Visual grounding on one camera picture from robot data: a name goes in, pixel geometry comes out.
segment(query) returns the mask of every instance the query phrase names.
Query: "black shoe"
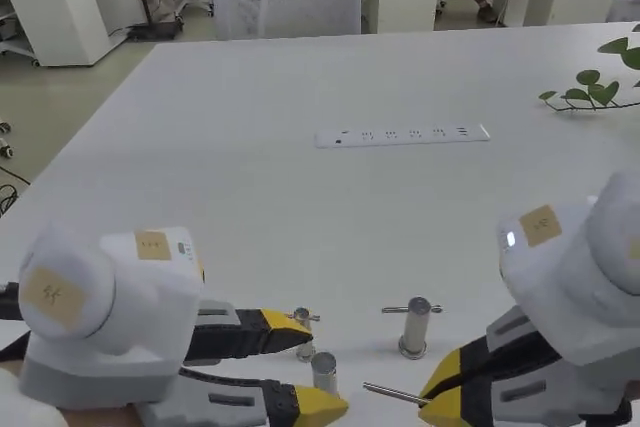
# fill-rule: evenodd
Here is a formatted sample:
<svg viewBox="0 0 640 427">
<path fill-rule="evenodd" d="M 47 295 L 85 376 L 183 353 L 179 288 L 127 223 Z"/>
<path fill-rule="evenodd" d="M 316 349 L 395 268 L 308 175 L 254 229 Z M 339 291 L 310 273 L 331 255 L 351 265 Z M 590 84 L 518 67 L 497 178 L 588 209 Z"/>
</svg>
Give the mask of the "black shoe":
<svg viewBox="0 0 640 427">
<path fill-rule="evenodd" d="M 480 22 L 484 22 L 485 24 L 496 25 L 498 23 L 498 14 L 490 5 L 480 7 L 477 18 Z"/>
</svg>

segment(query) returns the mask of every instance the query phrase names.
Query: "green plant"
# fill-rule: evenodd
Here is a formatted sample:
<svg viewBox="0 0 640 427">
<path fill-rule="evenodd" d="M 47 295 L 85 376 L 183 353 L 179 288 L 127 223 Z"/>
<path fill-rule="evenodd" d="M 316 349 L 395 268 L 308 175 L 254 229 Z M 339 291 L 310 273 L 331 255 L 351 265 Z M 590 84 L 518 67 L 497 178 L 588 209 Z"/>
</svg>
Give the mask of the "green plant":
<svg viewBox="0 0 640 427">
<path fill-rule="evenodd" d="M 640 24 L 633 28 L 633 32 L 640 32 Z M 613 54 L 619 55 L 622 62 L 633 70 L 640 70 L 640 47 L 629 48 L 629 38 L 622 37 L 620 39 L 612 40 L 598 49 L 601 54 Z M 563 112 L 566 110 L 605 110 L 605 109 L 623 109 L 625 107 L 633 107 L 640 105 L 640 102 L 634 102 L 629 104 L 619 104 L 614 99 L 620 90 L 620 83 L 617 81 L 610 82 L 609 85 L 601 83 L 601 74 L 599 71 L 590 69 L 578 72 L 576 75 L 576 81 L 580 84 L 580 87 L 572 87 L 560 95 L 567 107 L 557 107 L 549 102 L 552 98 L 558 95 L 555 90 L 549 90 L 543 92 L 538 96 L 546 105 L 551 107 L 556 112 Z M 640 87 L 640 80 L 636 82 L 634 87 Z M 571 101 L 583 101 L 588 102 L 586 106 L 578 106 Z"/>
</svg>

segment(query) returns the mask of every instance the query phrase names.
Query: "metal pin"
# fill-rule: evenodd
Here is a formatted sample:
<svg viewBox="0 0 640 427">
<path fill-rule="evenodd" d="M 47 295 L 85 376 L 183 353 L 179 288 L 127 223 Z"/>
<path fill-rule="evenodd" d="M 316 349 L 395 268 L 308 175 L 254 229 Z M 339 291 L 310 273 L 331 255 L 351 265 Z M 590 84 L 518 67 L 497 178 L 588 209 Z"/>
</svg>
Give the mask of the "metal pin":
<svg viewBox="0 0 640 427">
<path fill-rule="evenodd" d="M 441 305 L 431 305 L 424 297 L 414 297 L 407 307 L 385 307 L 383 314 L 407 314 L 404 333 L 398 341 L 400 353 L 411 360 L 421 359 L 427 352 L 427 327 L 431 312 L 442 312 Z"/>
<path fill-rule="evenodd" d="M 311 331 L 311 321 L 317 322 L 320 320 L 319 316 L 311 315 L 309 309 L 305 307 L 298 307 L 293 312 L 292 317 L 296 322 L 298 322 L 308 331 Z M 296 349 L 296 357 L 298 357 L 298 360 L 301 362 L 311 362 L 311 359 L 313 358 L 315 353 L 316 349 L 313 346 L 313 341 L 309 341 L 306 344 L 299 345 Z"/>
<path fill-rule="evenodd" d="M 382 385 L 370 384 L 369 382 L 364 382 L 362 384 L 366 390 L 370 392 L 375 392 L 376 394 L 386 395 L 387 397 L 393 397 L 394 399 L 404 400 L 405 402 L 411 402 L 413 404 L 418 404 L 420 408 L 424 407 L 429 403 L 427 399 L 423 399 L 422 397 L 417 397 L 415 395 L 411 395 L 407 392 L 402 392 L 401 390 L 390 389 L 389 387 L 383 387 Z"/>
<path fill-rule="evenodd" d="M 329 352 L 319 352 L 311 359 L 313 386 L 331 395 L 338 395 L 336 358 Z"/>
</svg>

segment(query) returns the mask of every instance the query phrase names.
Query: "plant leaf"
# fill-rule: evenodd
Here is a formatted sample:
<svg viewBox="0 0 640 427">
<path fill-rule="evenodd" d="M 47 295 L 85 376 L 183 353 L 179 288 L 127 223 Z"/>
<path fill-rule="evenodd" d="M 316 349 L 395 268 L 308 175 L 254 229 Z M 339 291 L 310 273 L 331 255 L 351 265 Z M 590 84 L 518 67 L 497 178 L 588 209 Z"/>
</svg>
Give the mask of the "plant leaf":
<svg viewBox="0 0 640 427">
<path fill-rule="evenodd" d="M 613 100 L 619 89 L 620 84 L 618 82 L 611 82 L 607 87 L 600 84 L 590 85 L 588 90 L 593 100 L 606 107 Z"/>
<path fill-rule="evenodd" d="M 549 100 L 551 97 L 553 97 L 556 94 L 557 94 L 557 92 L 555 90 L 549 90 L 547 92 L 543 92 L 542 94 L 540 94 L 538 96 L 538 98 L 540 100 L 545 100 L 546 101 L 546 100 Z"/>
<path fill-rule="evenodd" d="M 597 70 L 583 70 L 578 72 L 576 80 L 582 85 L 593 85 L 600 80 L 600 72 Z"/>
<path fill-rule="evenodd" d="M 584 90 L 580 89 L 569 89 L 565 92 L 564 98 L 567 100 L 586 100 L 589 102 L 591 97 Z"/>
<path fill-rule="evenodd" d="M 640 47 L 623 52 L 622 62 L 633 70 L 640 70 Z"/>
<path fill-rule="evenodd" d="M 601 46 L 598 52 L 601 54 L 622 54 L 629 47 L 629 38 L 622 37 L 620 39 L 612 40 Z"/>
</svg>

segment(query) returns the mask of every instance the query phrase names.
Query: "plant stem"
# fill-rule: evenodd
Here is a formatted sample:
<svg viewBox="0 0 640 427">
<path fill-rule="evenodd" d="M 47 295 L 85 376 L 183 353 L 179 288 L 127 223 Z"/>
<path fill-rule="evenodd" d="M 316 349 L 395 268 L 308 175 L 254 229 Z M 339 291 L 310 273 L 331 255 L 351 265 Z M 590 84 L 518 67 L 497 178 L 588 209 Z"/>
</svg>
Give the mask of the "plant stem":
<svg viewBox="0 0 640 427">
<path fill-rule="evenodd" d="M 591 109 L 585 109 L 584 107 L 576 107 L 571 102 L 569 102 L 566 98 L 564 99 L 564 101 L 569 105 L 569 107 L 571 109 L 574 109 L 574 110 L 591 110 Z"/>
<path fill-rule="evenodd" d="M 591 108 L 591 107 L 576 107 L 575 105 L 567 102 L 567 104 L 569 104 L 569 107 L 554 107 L 553 105 L 551 105 L 549 102 L 545 102 L 545 104 L 547 104 L 549 107 L 551 107 L 553 110 L 555 110 L 556 112 L 566 112 L 567 110 L 588 110 L 589 112 L 593 112 L 593 110 L 610 110 L 613 109 L 614 107 L 596 107 L 595 109 Z M 615 104 L 615 108 L 616 109 L 624 109 L 626 107 L 635 107 L 636 105 L 640 105 L 640 102 L 634 102 L 632 104 L 623 104 L 623 105 L 618 105 Z"/>
</svg>

